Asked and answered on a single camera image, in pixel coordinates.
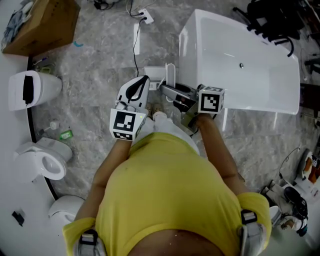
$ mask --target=yellow t-shirt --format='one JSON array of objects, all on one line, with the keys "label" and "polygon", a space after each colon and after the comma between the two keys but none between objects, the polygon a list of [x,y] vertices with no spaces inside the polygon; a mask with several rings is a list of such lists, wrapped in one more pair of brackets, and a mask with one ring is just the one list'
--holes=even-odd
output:
[{"label": "yellow t-shirt", "polygon": [[80,235],[94,225],[108,256],[126,256],[149,234],[167,229],[197,233],[224,255],[237,256],[242,209],[256,213],[269,241],[265,197],[251,192],[235,196],[216,168],[185,141],[155,132],[134,145],[129,159],[113,172],[96,219],[70,223],[63,235],[69,256]]}]

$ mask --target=cardboard box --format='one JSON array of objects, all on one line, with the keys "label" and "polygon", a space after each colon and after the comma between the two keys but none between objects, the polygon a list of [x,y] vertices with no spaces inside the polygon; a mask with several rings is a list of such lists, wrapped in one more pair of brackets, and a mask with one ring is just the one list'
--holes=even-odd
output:
[{"label": "cardboard box", "polygon": [[31,18],[2,52],[36,56],[72,43],[79,11],[75,0],[37,0]]}]

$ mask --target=bathtub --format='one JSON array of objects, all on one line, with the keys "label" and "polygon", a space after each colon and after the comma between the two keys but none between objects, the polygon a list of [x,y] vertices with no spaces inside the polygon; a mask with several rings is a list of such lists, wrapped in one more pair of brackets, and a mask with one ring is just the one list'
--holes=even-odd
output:
[{"label": "bathtub", "polygon": [[179,36],[179,82],[225,89],[224,107],[297,114],[299,60],[233,19],[195,10]]}]

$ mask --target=shirt sleeve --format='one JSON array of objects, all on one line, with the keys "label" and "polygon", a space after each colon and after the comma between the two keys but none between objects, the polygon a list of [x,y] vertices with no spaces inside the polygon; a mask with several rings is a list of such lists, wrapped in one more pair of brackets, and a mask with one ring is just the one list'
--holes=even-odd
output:
[{"label": "shirt sleeve", "polygon": [[272,229],[268,200],[263,195],[253,192],[239,194],[237,198],[241,208],[254,212],[258,219],[257,222],[265,226],[266,242],[264,248],[266,248]]},{"label": "shirt sleeve", "polygon": [[95,225],[95,222],[95,218],[82,218],[63,227],[62,232],[67,256],[74,256],[73,250],[75,242],[80,239],[80,236],[85,231],[91,229]]}]

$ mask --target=white cube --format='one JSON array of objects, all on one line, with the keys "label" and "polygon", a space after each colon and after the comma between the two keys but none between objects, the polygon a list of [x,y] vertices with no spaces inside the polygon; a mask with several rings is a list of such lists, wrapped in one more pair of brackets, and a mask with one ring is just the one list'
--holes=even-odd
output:
[{"label": "white cube", "polygon": [[225,89],[207,86],[199,91],[198,113],[219,114],[224,100]]},{"label": "white cube", "polygon": [[111,109],[109,130],[113,138],[134,141],[145,124],[145,113]]}]

